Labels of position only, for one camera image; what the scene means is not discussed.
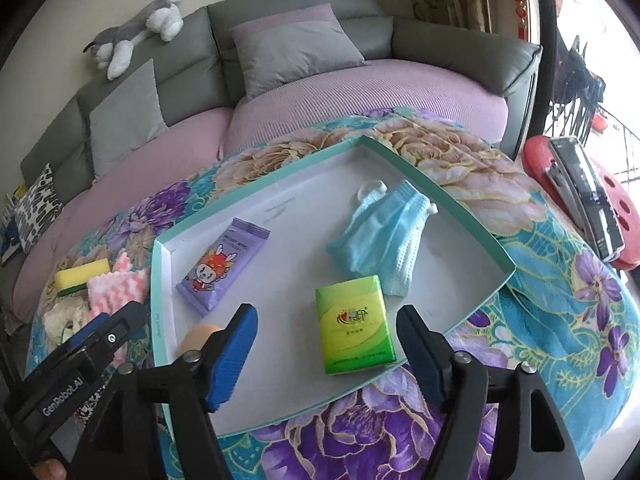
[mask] tissue pack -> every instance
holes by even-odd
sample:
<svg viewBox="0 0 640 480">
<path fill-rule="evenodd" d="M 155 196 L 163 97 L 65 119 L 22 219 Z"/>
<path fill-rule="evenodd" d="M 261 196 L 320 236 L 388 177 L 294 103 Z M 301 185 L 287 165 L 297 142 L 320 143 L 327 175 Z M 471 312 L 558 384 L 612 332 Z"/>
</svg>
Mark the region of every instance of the tissue pack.
<svg viewBox="0 0 640 480">
<path fill-rule="evenodd" d="M 377 276 L 317 288 L 316 305 L 327 374 L 395 362 Z"/>
</svg>

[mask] human hand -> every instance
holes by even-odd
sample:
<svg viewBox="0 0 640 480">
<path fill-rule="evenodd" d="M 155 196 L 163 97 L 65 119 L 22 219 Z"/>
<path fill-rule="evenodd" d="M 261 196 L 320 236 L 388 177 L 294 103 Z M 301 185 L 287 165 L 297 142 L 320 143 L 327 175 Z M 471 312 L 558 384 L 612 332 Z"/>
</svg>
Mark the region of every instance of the human hand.
<svg viewBox="0 0 640 480">
<path fill-rule="evenodd" d="M 36 464 L 33 467 L 33 474 L 38 480 L 66 480 L 64 466 L 52 458 Z"/>
</svg>

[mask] screw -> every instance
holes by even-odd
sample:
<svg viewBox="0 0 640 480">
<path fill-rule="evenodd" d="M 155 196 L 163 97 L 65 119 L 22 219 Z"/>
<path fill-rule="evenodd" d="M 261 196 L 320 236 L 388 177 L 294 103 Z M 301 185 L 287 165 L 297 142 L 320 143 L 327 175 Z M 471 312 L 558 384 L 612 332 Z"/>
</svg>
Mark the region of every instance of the screw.
<svg viewBox="0 0 640 480">
<path fill-rule="evenodd" d="M 538 371 L 538 369 L 534 365 L 531 365 L 526 361 L 523 361 L 520 364 L 520 368 L 522 368 L 522 371 L 526 374 L 534 374 Z"/>
<path fill-rule="evenodd" d="M 120 375 L 129 375 L 133 371 L 133 363 L 122 363 L 118 366 L 118 373 Z"/>
<path fill-rule="evenodd" d="M 463 365 L 468 365 L 471 362 L 471 354 L 469 352 L 456 352 L 453 354 L 453 358 Z"/>
<path fill-rule="evenodd" d="M 200 360 L 200 352 L 197 350 L 189 350 L 182 354 L 182 359 L 187 363 L 197 363 Z"/>
</svg>

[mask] throw pillow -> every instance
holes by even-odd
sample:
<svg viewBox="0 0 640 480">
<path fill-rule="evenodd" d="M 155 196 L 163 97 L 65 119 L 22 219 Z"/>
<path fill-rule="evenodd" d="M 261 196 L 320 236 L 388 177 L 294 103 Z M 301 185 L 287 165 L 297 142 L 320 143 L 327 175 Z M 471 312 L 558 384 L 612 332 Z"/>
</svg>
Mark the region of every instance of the throw pillow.
<svg viewBox="0 0 640 480">
<path fill-rule="evenodd" d="M 153 59 L 107 95 L 89 114 L 89 123 L 96 178 L 165 132 Z"/>
<path fill-rule="evenodd" d="M 0 224 L 0 265 L 4 267 L 4 264 L 15 256 L 20 248 L 18 226 L 15 223 L 15 216 L 12 216 L 6 226 Z"/>
<path fill-rule="evenodd" d="M 330 4 L 241 23 L 231 35 L 248 99 L 304 77 L 366 64 Z"/>
<path fill-rule="evenodd" d="M 51 166 L 47 164 L 15 207 L 15 222 L 18 226 L 20 244 L 25 254 L 42 236 L 62 211 L 62 202 L 53 188 Z"/>
</svg>

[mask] cartoon character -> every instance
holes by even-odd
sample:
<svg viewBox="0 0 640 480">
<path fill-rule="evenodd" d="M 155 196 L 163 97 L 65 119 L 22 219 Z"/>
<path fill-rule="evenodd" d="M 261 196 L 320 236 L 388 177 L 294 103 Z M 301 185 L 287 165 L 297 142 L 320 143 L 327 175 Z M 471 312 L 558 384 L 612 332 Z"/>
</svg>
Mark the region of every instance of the cartoon character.
<svg viewBox="0 0 640 480">
<path fill-rule="evenodd" d="M 191 286 L 199 291 L 213 290 L 213 283 L 225 278 L 227 271 L 235 263 L 233 261 L 235 257 L 236 253 L 229 255 L 223 253 L 222 244 L 215 251 L 210 249 L 198 261 L 196 277 Z"/>
</svg>

